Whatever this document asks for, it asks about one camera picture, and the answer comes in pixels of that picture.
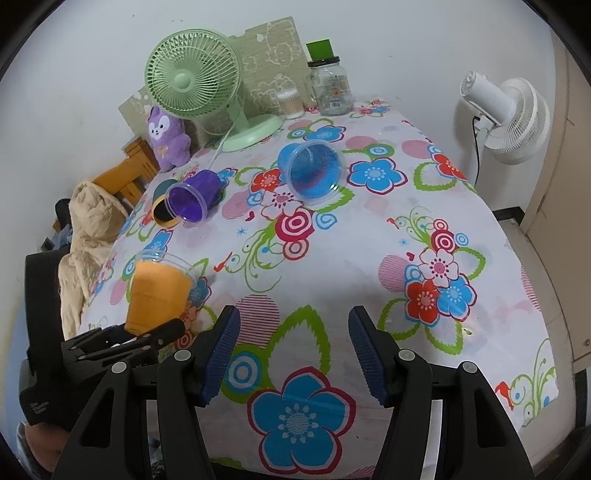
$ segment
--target glass jar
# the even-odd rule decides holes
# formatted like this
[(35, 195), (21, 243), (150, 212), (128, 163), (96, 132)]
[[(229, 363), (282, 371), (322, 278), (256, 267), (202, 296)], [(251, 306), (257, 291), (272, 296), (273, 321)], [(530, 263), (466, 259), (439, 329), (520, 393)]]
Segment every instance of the glass jar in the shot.
[(308, 62), (310, 81), (322, 115), (346, 115), (353, 108), (347, 70), (339, 62), (338, 57)]

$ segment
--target beige door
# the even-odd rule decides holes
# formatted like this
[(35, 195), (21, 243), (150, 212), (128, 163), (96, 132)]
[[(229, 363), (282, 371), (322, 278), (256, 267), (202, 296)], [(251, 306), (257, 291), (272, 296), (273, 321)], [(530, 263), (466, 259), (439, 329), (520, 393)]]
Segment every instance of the beige door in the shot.
[(525, 230), (554, 284), (575, 369), (581, 370), (591, 366), (591, 87), (569, 54), (565, 63), (563, 142), (550, 185)]

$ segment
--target green fan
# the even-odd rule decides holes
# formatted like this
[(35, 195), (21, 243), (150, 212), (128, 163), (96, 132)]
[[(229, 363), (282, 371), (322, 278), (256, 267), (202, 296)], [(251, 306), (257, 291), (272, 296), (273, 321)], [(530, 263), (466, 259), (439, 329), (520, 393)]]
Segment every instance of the green fan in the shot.
[(150, 54), (145, 82), (154, 102), (171, 115), (197, 120), (228, 109), (233, 127), (222, 151), (249, 147), (278, 130), (276, 115), (247, 119), (238, 101), (240, 62), (230, 41), (212, 30), (169, 35)]

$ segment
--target orange cup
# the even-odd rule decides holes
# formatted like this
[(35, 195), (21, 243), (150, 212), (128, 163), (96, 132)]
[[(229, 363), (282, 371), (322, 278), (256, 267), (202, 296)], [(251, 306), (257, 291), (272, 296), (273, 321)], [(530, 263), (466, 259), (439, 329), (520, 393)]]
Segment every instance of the orange cup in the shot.
[(125, 330), (138, 336), (180, 317), (194, 286), (192, 267), (185, 260), (159, 250), (140, 252), (135, 258)]

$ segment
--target tile floor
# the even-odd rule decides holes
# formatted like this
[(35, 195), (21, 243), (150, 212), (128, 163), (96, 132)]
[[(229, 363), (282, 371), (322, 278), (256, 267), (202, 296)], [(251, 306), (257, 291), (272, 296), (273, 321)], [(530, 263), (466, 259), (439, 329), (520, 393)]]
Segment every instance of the tile floor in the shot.
[(533, 245), (514, 220), (505, 220), (500, 225), (534, 287), (556, 364), (558, 398), (519, 433), (530, 462), (535, 465), (554, 450), (574, 428), (573, 351), (558, 298)]

